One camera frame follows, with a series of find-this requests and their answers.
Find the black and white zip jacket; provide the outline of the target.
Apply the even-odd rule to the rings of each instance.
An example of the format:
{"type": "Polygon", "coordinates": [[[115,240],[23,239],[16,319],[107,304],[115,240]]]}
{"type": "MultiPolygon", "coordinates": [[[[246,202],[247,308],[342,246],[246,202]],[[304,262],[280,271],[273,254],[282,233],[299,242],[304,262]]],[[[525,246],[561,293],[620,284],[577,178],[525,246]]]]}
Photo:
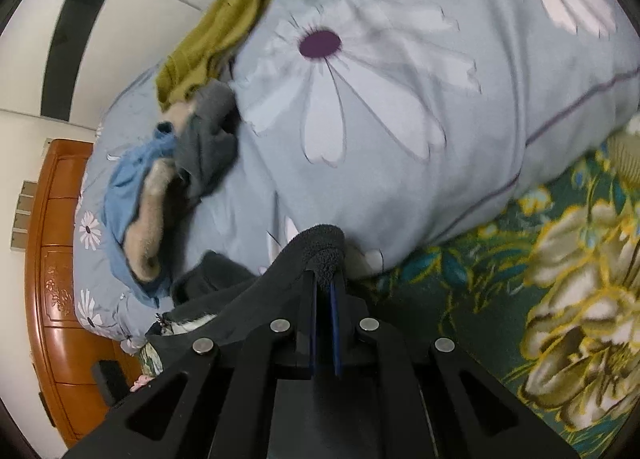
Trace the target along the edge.
{"type": "Polygon", "coordinates": [[[345,248],[340,228],[314,226],[288,242],[262,275],[222,254],[205,253],[198,266],[171,286],[174,308],[146,332],[143,372],[157,377],[199,338],[218,346],[245,340],[299,300],[306,273],[314,275],[319,286],[329,286],[343,266],[345,248]]]}

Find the light blue fleece garment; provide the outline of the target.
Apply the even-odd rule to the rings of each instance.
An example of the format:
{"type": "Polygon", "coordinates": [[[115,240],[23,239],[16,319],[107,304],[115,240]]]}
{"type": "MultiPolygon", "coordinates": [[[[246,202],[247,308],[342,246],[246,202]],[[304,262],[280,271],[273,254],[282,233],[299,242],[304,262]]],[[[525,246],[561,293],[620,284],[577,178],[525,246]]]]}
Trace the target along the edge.
{"type": "Polygon", "coordinates": [[[126,229],[138,213],[143,181],[153,163],[171,158],[177,136],[169,122],[160,122],[152,137],[142,145],[131,147],[118,159],[105,189],[101,222],[105,228],[105,247],[113,276],[120,280],[137,299],[150,307],[160,306],[160,297],[169,286],[168,271],[160,268],[160,275],[149,286],[134,277],[125,257],[126,229]]]}

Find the dark grey garment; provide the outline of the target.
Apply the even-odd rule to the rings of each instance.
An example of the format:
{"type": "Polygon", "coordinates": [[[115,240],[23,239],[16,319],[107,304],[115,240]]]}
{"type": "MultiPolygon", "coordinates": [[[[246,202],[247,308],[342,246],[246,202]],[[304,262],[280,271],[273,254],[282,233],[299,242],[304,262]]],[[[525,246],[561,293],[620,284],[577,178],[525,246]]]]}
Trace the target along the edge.
{"type": "Polygon", "coordinates": [[[211,194],[234,163],[240,123],[235,93],[224,82],[210,80],[195,92],[191,104],[193,112],[174,149],[187,208],[211,194]]]}

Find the olive yellow garment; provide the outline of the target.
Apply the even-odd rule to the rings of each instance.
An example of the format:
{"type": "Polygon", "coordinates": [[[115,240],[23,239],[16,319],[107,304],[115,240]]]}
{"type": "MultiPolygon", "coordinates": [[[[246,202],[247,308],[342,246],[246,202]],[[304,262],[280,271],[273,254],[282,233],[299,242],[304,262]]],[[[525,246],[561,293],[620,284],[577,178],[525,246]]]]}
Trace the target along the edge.
{"type": "Polygon", "coordinates": [[[219,78],[269,4],[270,0],[215,0],[158,71],[160,109],[189,100],[197,89],[219,78]]]}

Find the brown wooden headboard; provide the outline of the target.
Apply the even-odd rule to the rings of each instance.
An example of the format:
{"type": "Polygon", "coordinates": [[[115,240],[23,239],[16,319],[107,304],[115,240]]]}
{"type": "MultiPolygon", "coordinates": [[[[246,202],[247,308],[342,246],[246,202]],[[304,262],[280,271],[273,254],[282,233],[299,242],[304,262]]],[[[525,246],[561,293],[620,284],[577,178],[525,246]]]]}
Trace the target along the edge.
{"type": "Polygon", "coordinates": [[[75,316],[74,215],[92,146],[55,139],[44,157],[28,227],[25,306],[40,398],[64,444],[95,429],[107,405],[93,379],[97,361],[117,361],[134,381],[141,368],[113,340],[85,330],[75,316]]]}

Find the beige fluffy garment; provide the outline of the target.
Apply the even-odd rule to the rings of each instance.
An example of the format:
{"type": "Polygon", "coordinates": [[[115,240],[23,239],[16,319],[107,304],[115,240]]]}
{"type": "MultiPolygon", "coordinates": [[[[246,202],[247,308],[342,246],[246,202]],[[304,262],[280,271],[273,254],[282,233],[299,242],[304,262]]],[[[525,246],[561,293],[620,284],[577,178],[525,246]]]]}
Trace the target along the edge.
{"type": "Polygon", "coordinates": [[[127,227],[122,249],[138,283],[160,277],[160,247],[166,227],[172,228],[186,211],[186,185],[172,156],[154,160],[139,194],[137,214],[127,227]]]}

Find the green floral bed sheet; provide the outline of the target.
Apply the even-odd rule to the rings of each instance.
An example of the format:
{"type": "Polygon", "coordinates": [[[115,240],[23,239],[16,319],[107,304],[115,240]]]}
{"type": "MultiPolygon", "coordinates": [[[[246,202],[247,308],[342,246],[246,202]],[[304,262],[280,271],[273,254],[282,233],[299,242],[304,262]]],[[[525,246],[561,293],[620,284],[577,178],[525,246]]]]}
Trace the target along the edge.
{"type": "Polygon", "coordinates": [[[462,345],[583,458],[639,453],[639,123],[492,222],[352,289],[462,345]]]}

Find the grey-blue floral duvet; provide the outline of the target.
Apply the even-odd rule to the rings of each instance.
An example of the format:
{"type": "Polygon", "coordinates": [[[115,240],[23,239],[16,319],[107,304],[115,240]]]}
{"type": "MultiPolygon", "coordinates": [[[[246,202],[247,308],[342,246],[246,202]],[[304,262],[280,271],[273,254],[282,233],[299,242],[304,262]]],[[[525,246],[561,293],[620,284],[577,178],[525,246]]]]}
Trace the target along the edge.
{"type": "Polygon", "coordinates": [[[173,281],[213,251],[262,274],[297,234],[340,227],[367,277],[498,214],[639,107],[639,35],[623,0],[270,0],[219,78],[238,154],[166,227],[160,306],[112,272],[101,222],[119,157],[191,100],[160,109],[139,75],[104,115],[75,212],[75,314],[134,352],[173,281]]]}

